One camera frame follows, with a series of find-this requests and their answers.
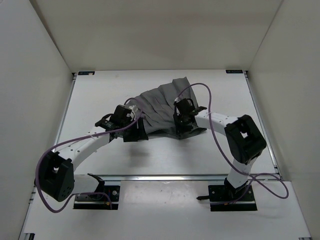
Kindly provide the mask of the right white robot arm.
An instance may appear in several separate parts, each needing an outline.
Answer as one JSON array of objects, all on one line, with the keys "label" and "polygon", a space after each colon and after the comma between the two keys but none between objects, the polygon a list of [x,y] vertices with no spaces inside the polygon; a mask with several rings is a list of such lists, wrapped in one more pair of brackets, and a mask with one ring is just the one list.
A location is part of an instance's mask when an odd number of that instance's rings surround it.
[{"label": "right white robot arm", "polygon": [[196,107],[190,98],[175,100],[173,119],[180,138],[204,130],[226,137],[233,162],[224,180],[224,195],[229,200],[240,197],[245,191],[253,163],[267,146],[253,119],[246,114],[232,117],[209,113],[204,106]]}]

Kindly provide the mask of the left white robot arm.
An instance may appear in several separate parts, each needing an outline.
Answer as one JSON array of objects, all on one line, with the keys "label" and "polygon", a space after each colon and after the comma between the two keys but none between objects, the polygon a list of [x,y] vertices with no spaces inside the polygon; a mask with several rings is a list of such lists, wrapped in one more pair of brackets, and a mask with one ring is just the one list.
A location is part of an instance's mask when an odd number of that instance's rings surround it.
[{"label": "left white robot arm", "polygon": [[90,195],[93,199],[105,196],[104,180],[92,173],[75,174],[75,170],[98,149],[118,138],[127,142],[148,138],[139,106],[118,105],[114,113],[103,116],[85,136],[47,150],[35,170],[39,195],[47,194],[57,202],[68,202],[74,195]]}]

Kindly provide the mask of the grey pleated skirt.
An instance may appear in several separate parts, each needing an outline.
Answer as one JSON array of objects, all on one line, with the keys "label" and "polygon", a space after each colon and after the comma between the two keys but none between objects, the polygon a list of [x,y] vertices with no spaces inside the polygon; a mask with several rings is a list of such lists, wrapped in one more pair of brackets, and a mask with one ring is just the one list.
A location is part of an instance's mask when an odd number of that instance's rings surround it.
[{"label": "grey pleated skirt", "polygon": [[149,137],[168,137],[177,140],[191,138],[202,134],[207,129],[194,126],[186,133],[177,132],[174,121],[174,102],[178,95],[181,99],[191,99],[196,107],[199,106],[195,93],[189,86],[187,77],[176,78],[170,83],[142,92],[126,105],[136,105],[142,110],[144,129]]}]

